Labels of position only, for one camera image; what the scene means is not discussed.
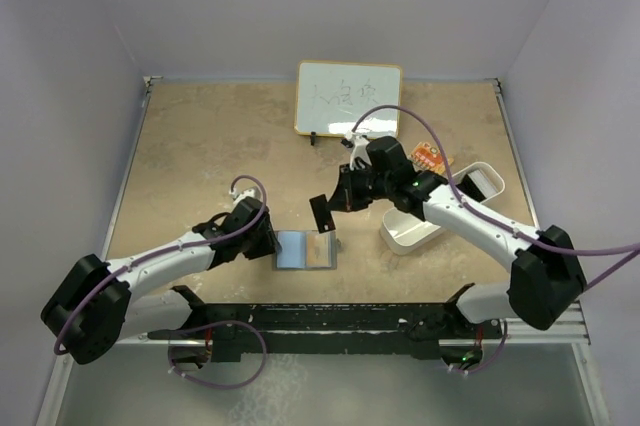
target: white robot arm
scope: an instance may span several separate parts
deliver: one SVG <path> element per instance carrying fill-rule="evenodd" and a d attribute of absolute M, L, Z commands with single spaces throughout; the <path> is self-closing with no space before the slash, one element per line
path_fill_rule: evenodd
<path fill-rule="evenodd" d="M 329 200 L 324 195 L 310 200 L 319 231 L 335 229 L 331 211 L 359 211 L 374 200 L 388 199 L 398 210 L 458 234 L 511 273 L 508 283 L 468 285 L 454 296 L 459 312 L 474 324 L 517 317 L 546 330 L 584 291 L 586 280 L 576 257 L 544 251 L 471 213 L 445 178 L 415 171 L 395 138 L 375 139 L 365 146 L 366 152 L 358 135 L 348 141 L 359 145 L 352 152 L 358 160 L 352 157 L 340 166 L 338 185 Z M 517 223 L 480 204 L 472 197 L 476 194 L 462 192 L 461 199 L 485 217 L 510 225 L 512 231 L 573 249 L 562 229 L 537 231 Z"/>
<path fill-rule="evenodd" d="M 159 248 L 108 261 L 93 254 L 81 258 L 42 310 L 42 321 L 79 364 L 99 358 L 120 338 L 180 328 L 193 312 L 188 292 L 176 287 L 149 293 L 241 253 L 255 259 L 276 252 L 268 208 L 251 194 L 235 199 L 230 213 Z"/>

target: metal edge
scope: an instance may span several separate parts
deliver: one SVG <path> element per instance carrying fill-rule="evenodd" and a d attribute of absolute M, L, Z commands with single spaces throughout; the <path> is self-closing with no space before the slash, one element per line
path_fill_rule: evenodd
<path fill-rule="evenodd" d="M 498 105 L 500 106 L 500 113 L 502 114 L 502 122 L 504 123 L 504 127 L 507 131 L 507 138 L 509 138 L 509 144 L 511 145 L 511 152 L 513 153 L 513 158 L 516 161 L 518 176 L 520 176 L 520 182 L 522 183 L 524 196 L 527 199 L 527 205 L 529 206 L 529 211 L 531 212 L 531 218 L 533 219 L 533 224 L 535 225 L 535 227 L 539 228 L 540 223 L 538 222 L 538 215 L 536 213 L 536 208 L 533 205 L 533 198 L 531 196 L 531 190 L 529 189 L 529 183 L 527 183 L 527 177 L 524 174 L 524 168 L 522 167 L 522 161 L 520 160 L 520 153 L 518 153 L 518 147 L 516 146 L 516 141 L 513 136 L 513 130 L 511 129 L 511 123 L 509 122 L 509 116 L 507 115 L 507 109 L 504 104 L 504 98 L 502 97 L 502 88 L 497 79 L 491 81 L 491 83 L 493 84 L 493 90 L 496 93 L 496 99 L 498 100 Z"/>
<path fill-rule="evenodd" d="M 274 75 L 274 76 L 145 76 L 145 78 L 160 78 L 164 83 L 169 84 L 193 84 L 193 83 L 291 83 L 297 80 L 296 74 L 293 75 Z M 459 78 L 454 76 L 404 76 L 402 82 L 405 83 L 495 83 L 493 78 L 483 78 L 469 76 L 468 78 Z"/>
<path fill-rule="evenodd" d="M 113 231 L 115 229 L 116 219 L 120 212 L 120 206 L 122 199 L 124 198 L 124 192 L 129 180 L 129 174 L 131 173 L 131 166 L 133 165 L 133 158 L 135 156 L 136 148 L 138 147 L 138 141 L 140 140 L 140 133 L 142 132 L 142 125 L 144 124 L 145 117 L 147 115 L 149 101 L 151 100 L 151 93 L 153 91 L 154 84 L 157 84 L 162 80 L 161 77 L 150 77 L 149 81 L 146 81 L 146 91 L 142 100 L 141 108 L 143 112 L 140 114 L 138 125 L 136 126 L 134 141 L 127 158 L 127 164 L 125 166 L 124 177 L 120 184 L 118 195 L 113 206 L 113 212 L 111 213 L 111 219 L 109 220 L 109 226 L 107 227 L 107 233 L 105 235 L 104 242 L 102 244 L 102 251 L 100 253 L 101 258 L 105 258 L 109 251 L 109 245 L 113 237 Z M 59 356 L 56 358 L 51 377 L 49 378 L 49 384 L 40 407 L 36 426 L 55 426 L 58 422 L 58 416 L 60 409 L 62 408 L 62 401 L 69 382 L 69 376 L 75 361 L 70 356 Z"/>
<path fill-rule="evenodd" d="M 58 414 L 62 407 L 62 400 L 71 375 L 72 366 L 73 359 L 63 356 L 56 358 L 36 426 L 55 426 L 58 422 Z"/>
<path fill-rule="evenodd" d="M 497 345 L 500 343 L 499 339 L 483 339 L 482 344 L 492 344 Z M 439 341 L 438 344 L 440 346 L 472 346 L 473 341 L 468 340 L 459 340 L 459 339 L 451 339 L 451 340 L 443 340 Z M 561 335 L 550 335 L 547 334 L 545 336 L 533 337 L 533 338 L 520 338 L 513 337 L 511 334 L 509 335 L 509 339 L 507 340 L 508 345 L 513 344 L 571 344 L 571 345 L 586 345 L 589 344 L 587 338 L 582 336 L 567 336 L 565 334 Z"/>
<path fill-rule="evenodd" d="M 611 415 L 600 386 L 600 376 L 588 344 L 574 344 L 573 355 L 595 426 L 612 426 Z"/>
<path fill-rule="evenodd" d="M 118 346 L 204 346 L 203 339 L 172 339 L 171 341 L 166 339 L 148 339 L 146 336 L 141 335 L 142 337 L 130 337 L 124 338 L 118 341 Z"/>

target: small box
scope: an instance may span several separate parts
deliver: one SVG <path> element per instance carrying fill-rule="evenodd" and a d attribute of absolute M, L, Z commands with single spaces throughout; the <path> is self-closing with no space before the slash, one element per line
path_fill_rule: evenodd
<path fill-rule="evenodd" d="M 273 267 L 278 271 L 336 269 L 338 241 L 336 232 L 277 231 L 280 245 Z"/>

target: cable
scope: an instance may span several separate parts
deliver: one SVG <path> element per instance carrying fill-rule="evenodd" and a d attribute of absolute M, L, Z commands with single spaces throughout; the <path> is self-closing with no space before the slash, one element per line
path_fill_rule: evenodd
<path fill-rule="evenodd" d="M 476 340 L 474 341 L 474 347 L 482 348 L 482 340 L 484 339 L 484 330 L 482 325 L 478 326 L 478 331 L 476 332 Z"/>
<path fill-rule="evenodd" d="M 240 229 L 232 233 L 219 236 L 217 238 L 204 239 L 202 241 L 191 241 L 189 243 L 183 243 L 182 245 L 175 244 L 172 246 L 167 246 L 166 248 L 161 248 L 155 251 L 151 251 L 148 254 L 145 254 L 143 256 L 140 256 L 137 259 L 134 259 L 133 261 L 131 261 L 131 264 L 129 264 L 128 266 L 122 266 L 121 268 L 118 268 L 117 270 L 110 273 L 107 277 L 105 277 L 102 281 L 100 281 L 91 291 L 89 291 L 89 294 L 87 294 L 84 298 L 82 298 L 82 301 L 80 301 L 78 306 L 76 306 L 76 308 L 71 312 L 71 314 L 67 318 L 67 321 L 62 326 L 60 333 L 56 337 L 56 341 L 53 345 L 53 354 L 55 354 L 56 356 L 62 356 L 69 352 L 68 349 L 62 349 L 62 342 L 64 337 L 67 335 L 67 332 L 71 328 L 71 325 L 76 320 L 76 318 L 80 315 L 82 310 L 87 306 L 87 304 L 89 304 L 89 302 L 100 291 L 102 291 L 111 281 L 113 281 L 115 278 L 117 278 L 121 274 L 124 274 L 126 271 L 129 271 L 132 268 L 140 266 L 142 263 L 145 263 L 146 261 L 155 259 L 159 256 L 164 256 L 165 254 L 169 254 L 174 251 L 179 251 L 180 249 L 190 249 L 190 248 L 197 248 L 199 246 L 209 246 L 210 244 L 217 243 L 219 241 L 226 241 L 227 239 L 235 238 L 236 236 L 239 236 L 245 233 L 246 231 L 251 229 L 253 226 L 255 226 L 258 223 L 258 221 L 260 221 L 260 219 L 262 218 L 262 215 L 265 212 L 266 205 L 267 205 L 267 191 L 265 190 L 264 185 L 260 181 L 258 181 L 253 176 L 249 176 L 248 174 L 241 174 L 240 176 L 236 177 L 231 182 L 231 189 L 233 189 L 236 183 L 241 179 L 248 179 L 250 181 L 253 181 L 256 184 L 256 186 L 258 186 L 258 188 L 260 189 L 260 192 L 262 193 L 262 204 L 260 205 L 258 214 L 256 214 L 256 216 L 251 221 L 249 221 Z"/>
<path fill-rule="evenodd" d="M 500 338 L 500 343 L 498 343 L 498 347 L 496 348 L 496 350 L 493 352 L 493 354 L 491 355 L 491 357 L 489 359 L 487 359 L 486 361 L 483 361 L 478 366 L 476 366 L 475 368 L 470 369 L 470 370 L 469 369 L 465 370 L 465 369 L 460 369 L 460 368 L 451 368 L 451 367 L 449 367 L 449 371 L 454 371 L 454 372 L 462 374 L 464 376 L 468 376 L 469 374 L 479 373 L 483 369 L 486 369 L 491 364 L 493 364 L 500 357 L 502 352 L 504 351 L 505 344 L 507 344 L 507 338 L 509 337 L 509 325 L 508 325 L 507 321 L 506 320 L 503 321 L 502 325 L 503 325 L 503 327 L 502 327 L 502 338 Z"/>
<path fill-rule="evenodd" d="M 218 214 L 214 214 L 213 218 L 211 218 L 209 221 L 215 223 L 216 221 L 219 221 L 222 218 L 226 218 L 227 216 L 229 216 L 231 213 L 229 211 L 223 211 L 221 213 Z"/>
<path fill-rule="evenodd" d="M 209 328 L 204 333 L 204 349 L 207 352 L 207 356 L 211 357 L 213 346 L 211 345 L 211 336 L 213 335 L 213 329 Z"/>
<path fill-rule="evenodd" d="M 567 256 L 614 256 L 617 254 L 625 254 L 625 253 L 631 253 L 628 256 L 622 258 L 620 261 L 618 261 L 616 264 L 614 264 L 613 266 L 611 266 L 609 269 L 607 269 L 604 273 L 602 273 L 600 276 L 598 276 L 594 281 L 592 281 L 591 283 L 589 283 L 587 285 L 587 289 L 592 288 L 593 286 L 595 286 L 595 284 L 598 284 L 600 281 L 602 281 L 604 278 L 608 277 L 610 274 L 612 274 L 613 272 L 617 271 L 618 269 L 620 269 L 622 266 L 624 266 L 626 263 L 628 263 L 629 261 L 631 261 L 633 258 L 635 258 L 638 254 L 640 254 L 640 243 L 633 243 L 633 244 L 629 244 L 627 246 L 618 246 L 615 248 L 605 248 L 605 249 L 567 249 L 567 248 L 559 248 L 557 246 L 551 246 L 548 245 L 546 243 L 543 243 L 542 241 L 536 239 L 536 238 L 532 238 L 531 236 L 518 231 L 517 228 L 512 228 L 510 225 L 503 223 L 502 221 L 499 221 L 497 219 L 491 218 L 490 216 L 487 216 L 486 214 L 482 213 L 481 211 L 478 211 L 477 209 L 475 209 L 473 206 L 471 206 L 460 194 L 460 191 L 458 190 L 458 188 L 456 188 L 455 186 L 455 181 L 453 179 L 453 173 L 451 171 L 451 165 L 449 164 L 449 160 L 447 159 L 447 155 L 444 152 L 444 148 L 442 147 L 442 143 L 440 142 L 440 138 L 438 138 L 438 135 L 436 134 L 436 132 L 433 130 L 433 128 L 431 126 L 429 126 L 429 124 L 422 119 L 418 114 L 414 113 L 413 111 L 402 107 L 402 106 L 395 106 L 395 105 L 391 105 L 391 104 L 387 104 L 387 105 L 382 105 L 382 106 L 376 106 L 375 108 L 371 108 L 369 111 L 367 111 L 366 113 L 364 113 L 360 119 L 358 119 L 358 121 L 356 121 L 356 124 L 353 126 L 352 130 L 354 133 L 356 131 L 356 129 L 358 128 L 358 126 L 360 126 L 360 123 L 362 123 L 362 121 L 369 116 L 370 114 L 379 111 L 381 109 L 396 109 L 398 111 L 402 111 L 403 113 L 408 114 L 409 116 L 412 116 L 414 119 L 416 119 L 420 124 L 422 124 L 422 126 L 425 127 L 425 129 L 429 132 L 429 134 L 431 134 L 431 136 L 433 137 L 433 140 L 435 141 L 436 145 L 438 146 L 438 149 L 440 150 L 440 154 L 442 155 L 442 160 L 444 163 L 444 168 L 445 168 L 445 172 L 447 175 L 447 180 L 449 181 L 449 186 L 451 187 L 451 191 L 453 192 L 453 195 L 455 196 L 455 198 L 458 200 L 458 202 L 460 204 L 462 204 L 462 206 L 464 206 L 465 209 L 467 209 L 467 211 L 471 212 L 472 214 L 474 214 L 475 216 L 477 216 L 478 218 L 502 229 L 503 231 L 508 232 L 509 234 L 513 234 L 514 236 L 523 239 L 525 241 L 527 241 L 528 243 L 531 243 L 541 249 L 544 249 L 546 251 L 552 252 L 552 253 L 557 253 L 557 254 L 564 254 Z"/>
<path fill-rule="evenodd" d="M 169 341 L 169 349 L 167 350 L 167 357 L 169 359 L 169 366 L 170 366 L 169 373 L 175 372 L 178 374 L 178 376 L 186 379 L 187 381 L 191 381 L 192 383 L 199 384 L 200 386 L 206 386 L 212 389 L 220 389 L 223 391 L 228 391 L 231 389 L 239 389 L 248 384 L 253 383 L 258 378 L 258 376 L 260 376 L 260 373 L 262 373 L 262 370 L 267 364 L 267 343 L 265 342 L 264 338 L 260 334 L 260 331 L 258 331 L 249 323 L 245 323 L 244 321 L 237 321 L 235 319 L 230 319 L 228 321 L 216 321 L 215 323 L 205 324 L 204 326 L 198 326 L 197 328 L 179 329 L 176 331 L 171 331 L 171 333 L 172 334 L 173 333 L 191 334 L 191 333 L 196 333 L 198 331 L 202 331 L 205 329 L 217 328 L 217 327 L 225 326 L 228 324 L 235 324 L 237 326 L 242 326 L 243 328 L 248 329 L 253 334 L 255 334 L 256 337 L 258 338 L 258 341 L 260 341 L 260 347 L 262 348 L 262 360 L 260 361 L 260 366 L 258 367 L 258 370 L 253 374 L 253 376 L 236 384 L 218 384 L 218 383 L 213 383 L 211 381 L 205 381 L 204 379 L 199 379 L 194 376 L 190 376 L 184 371 L 182 371 L 178 367 L 176 362 L 171 358 L 171 344 L 170 344 L 171 341 Z"/>

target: white plastic container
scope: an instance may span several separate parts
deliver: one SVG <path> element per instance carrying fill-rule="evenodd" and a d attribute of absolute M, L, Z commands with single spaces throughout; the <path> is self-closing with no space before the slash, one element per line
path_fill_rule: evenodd
<path fill-rule="evenodd" d="M 496 190 L 496 193 L 488 196 L 482 204 L 489 203 L 500 195 L 505 188 L 504 179 L 489 164 L 483 162 L 473 163 L 453 175 L 458 184 L 467 173 L 480 170 Z M 409 254 L 423 244 L 432 240 L 444 231 L 440 226 L 391 208 L 382 218 L 380 234 L 391 251 L 399 255 Z"/>

